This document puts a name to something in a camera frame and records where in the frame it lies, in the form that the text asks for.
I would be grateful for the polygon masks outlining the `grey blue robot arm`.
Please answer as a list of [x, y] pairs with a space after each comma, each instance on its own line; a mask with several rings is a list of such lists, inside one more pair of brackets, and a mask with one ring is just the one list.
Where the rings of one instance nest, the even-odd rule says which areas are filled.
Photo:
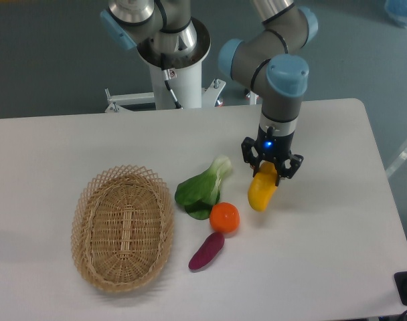
[[[262, 99], [258, 135], [245, 138], [242, 155], [254, 172], [270, 162], [277, 179], [289, 179], [303, 157], [291, 152], [309, 67], [297, 51], [318, 31], [315, 14], [293, 1], [254, 1], [262, 32], [231, 39], [218, 55], [220, 71]], [[151, 72], [158, 109], [201, 108], [201, 63], [211, 39], [191, 14], [189, 1], [109, 1], [100, 20], [123, 49], [136, 49]]]

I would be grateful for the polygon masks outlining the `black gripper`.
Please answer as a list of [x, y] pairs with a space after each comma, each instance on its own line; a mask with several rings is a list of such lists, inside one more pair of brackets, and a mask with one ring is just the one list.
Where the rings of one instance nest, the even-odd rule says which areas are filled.
[[291, 154], [291, 143], [294, 133], [287, 136], [267, 136], [267, 132], [258, 129], [257, 139], [246, 137], [241, 143], [242, 157], [253, 170], [254, 177], [263, 160], [273, 161], [276, 169], [275, 185], [278, 187], [281, 179], [291, 179], [301, 167], [304, 157]]

